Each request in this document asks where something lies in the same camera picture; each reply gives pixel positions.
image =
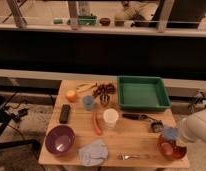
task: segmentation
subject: carrot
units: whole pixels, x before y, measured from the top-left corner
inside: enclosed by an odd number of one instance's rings
[[[102,131],[99,127],[98,120],[97,120],[97,113],[93,113],[92,115],[93,126],[97,135],[101,135]]]

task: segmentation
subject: purple bowl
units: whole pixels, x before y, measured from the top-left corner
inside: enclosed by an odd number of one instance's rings
[[[74,144],[74,139],[75,134],[70,127],[56,126],[46,135],[46,149],[54,155],[65,154]]]

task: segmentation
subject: fork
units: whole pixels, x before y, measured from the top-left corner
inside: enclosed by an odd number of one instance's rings
[[[126,154],[120,154],[118,156],[118,158],[120,160],[127,160],[127,159],[130,159],[130,158],[136,158],[136,159],[149,159],[149,155],[147,154],[138,154],[138,155],[126,155]]]

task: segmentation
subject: table leg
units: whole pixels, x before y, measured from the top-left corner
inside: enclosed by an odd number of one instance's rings
[[[61,165],[58,165],[57,167],[60,171],[68,171],[67,169],[65,169],[65,167],[63,167]]]
[[[101,169],[102,169],[102,166],[99,166],[99,167],[97,168],[97,171],[101,171]]]
[[[164,171],[165,170],[165,168],[157,168],[156,170],[154,170],[154,171]]]

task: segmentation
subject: blue cup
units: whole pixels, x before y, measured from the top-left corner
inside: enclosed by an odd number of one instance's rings
[[[94,106],[94,97],[93,96],[83,97],[83,105],[86,110],[91,110]]]

